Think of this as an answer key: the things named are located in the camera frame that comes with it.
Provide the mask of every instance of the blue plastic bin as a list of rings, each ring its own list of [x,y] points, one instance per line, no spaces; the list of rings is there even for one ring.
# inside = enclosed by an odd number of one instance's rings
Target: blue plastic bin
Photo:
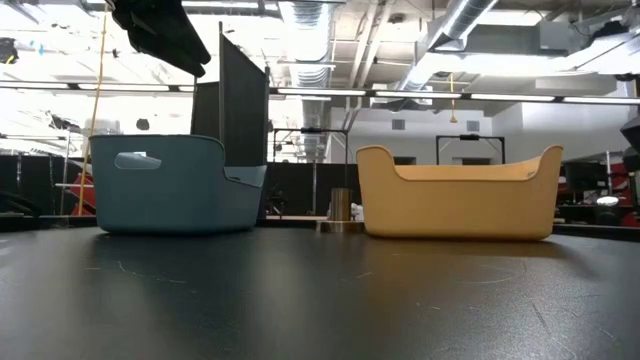
[[[109,232],[250,228],[266,166],[224,167],[224,147],[194,135],[91,137],[98,226]]]

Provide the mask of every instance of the desk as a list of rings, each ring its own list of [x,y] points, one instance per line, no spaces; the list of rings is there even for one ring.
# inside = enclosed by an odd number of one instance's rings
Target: desk
[[[640,244],[0,234],[2,359],[637,359]]]

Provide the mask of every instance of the metal cylinder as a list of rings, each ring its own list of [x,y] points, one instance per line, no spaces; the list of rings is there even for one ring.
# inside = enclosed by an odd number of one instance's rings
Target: metal cylinder
[[[331,189],[331,217],[329,220],[351,220],[351,189]]]

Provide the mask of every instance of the ceiling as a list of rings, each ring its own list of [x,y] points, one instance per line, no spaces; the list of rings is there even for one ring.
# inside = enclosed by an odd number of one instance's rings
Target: ceiling
[[[373,40],[380,45],[375,61],[366,76],[365,86],[389,84],[400,81],[409,71],[415,57],[415,42],[427,35],[427,23],[444,14],[446,0],[395,0],[390,9],[394,23],[373,19],[371,35],[364,39],[363,29],[372,19],[367,12],[372,0],[348,0],[335,7],[332,15],[332,34],[329,39],[331,54],[329,62],[335,67],[331,73],[331,87],[345,87],[354,68],[354,59],[360,42],[366,43],[365,55],[371,49]],[[626,7],[629,1],[582,0],[580,5],[574,0],[501,0],[484,22],[512,22],[518,25],[535,25],[542,16],[557,10],[560,19],[586,19],[592,16]],[[100,31],[104,12],[102,0],[40,0],[11,1],[0,0],[0,37],[16,39],[19,60],[12,65],[0,64],[0,80],[8,81],[54,81],[85,82],[97,81],[100,63]],[[272,86],[290,86],[289,54],[291,38],[285,24],[277,18],[258,16],[220,15],[207,11],[189,11],[189,19],[212,54],[213,60],[205,66],[207,74],[199,81],[216,81],[218,74],[218,23],[223,23],[227,37],[261,67],[268,65],[272,71]],[[104,54],[104,81],[106,83],[137,84],[191,84],[193,77],[150,56],[136,53],[126,33],[107,16],[107,38]],[[358,69],[366,65],[367,56],[362,57]],[[595,82],[611,83],[610,76],[588,75]],[[428,83],[435,90],[449,91],[450,78],[433,76]],[[474,92],[534,92],[538,79],[517,76],[488,76],[474,72],[453,72],[453,87],[456,91]],[[599,88],[594,88],[603,95]],[[33,117],[34,112],[44,114],[58,109],[64,116],[76,121],[83,127],[89,118],[92,97],[86,95],[67,95],[50,92],[44,100],[25,100],[13,103],[15,113]],[[161,117],[182,119],[190,118],[190,100],[165,101],[150,98],[144,102],[132,100],[131,94],[116,94],[106,100],[108,110],[101,110],[99,117],[105,121],[120,121],[123,129],[132,129],[125,124],[125,118],[136,120],[140,117]],[[289,103],[272,102],[272,117],[279,122],[276,126],[295,125],[296,119],[286,110]],[[435,110],[447,108],[450,102],[434,102]],[[483,102],[468,102],[462,108],[484,110]],[[180,126],[165,126],[162,131],[182,131]],[[0,133],[7,130],[0,127]]]

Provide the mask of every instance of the table surface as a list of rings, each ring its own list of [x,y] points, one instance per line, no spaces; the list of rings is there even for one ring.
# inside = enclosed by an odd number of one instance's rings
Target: table surface
[[[0,359],[637,359],[640,244],[0,234]]]

